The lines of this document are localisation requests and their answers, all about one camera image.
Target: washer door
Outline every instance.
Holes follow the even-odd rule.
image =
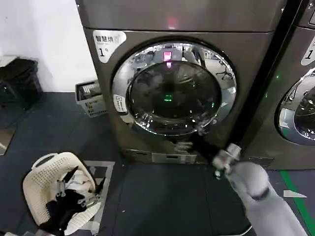
[[[216,125],[236,96],[234,72],[201,44],[164,42],[144,48],[121,64],[112,83],[123,120],[154,134],[178,136]]]
[[[315,146],[315,68],[286,94],[278,120],[279,129],[286,139]]]

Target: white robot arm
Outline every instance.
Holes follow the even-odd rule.
[[[224,174],[242,200],[257,236],[307,236],[289,205],[275,192],[261,166],[251,162],[230,166],[239,151],[235,146],[229,146],[227,151],[223,150],[215,157],[213,165],[220,171],[225,170]]]

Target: front-loading washing machine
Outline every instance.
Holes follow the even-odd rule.
[[[270,169],[315,168],[315,8],[303,1],[240,142]]]
[[[225,148],[286,1],[77,0],[124,155],[204,163],[178,149],[202,132]]]

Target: label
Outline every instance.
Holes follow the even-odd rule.
[[[308,49],[306,50],[302,60],[301,65],[309,65],[315,60],[315,36],[311,41]]]
[[[123,31],[94,30],[93,39],[99,60],[107,63],[114,51],[126,41],[127,36]]]
[[[114,106],[116,108],[116,111],[127,112],[126,99],[123,96],[114,94],[113,95],[113,102],[114,102]]]

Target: green floor tape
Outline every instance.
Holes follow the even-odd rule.
[[[296,189],[296,187],[294,186],[290,175],[287,171],[280,171],[280,174],[282,176],[282,178],[284,179],[284,182],[286,184],[286,186],[288,187],[289,190],[293,191],[293,192],[297,192],[298,190]],[[297,208],[299,209],[302,218],[305,221],[305,224],[307,226],[307,228],[309,229],[310,233],[312,236],[315,236],[315,219],[312,219],[310,214],[308,213],[306,206],[303,202],[302,198],[293,198],[295,204],[297,205]]]

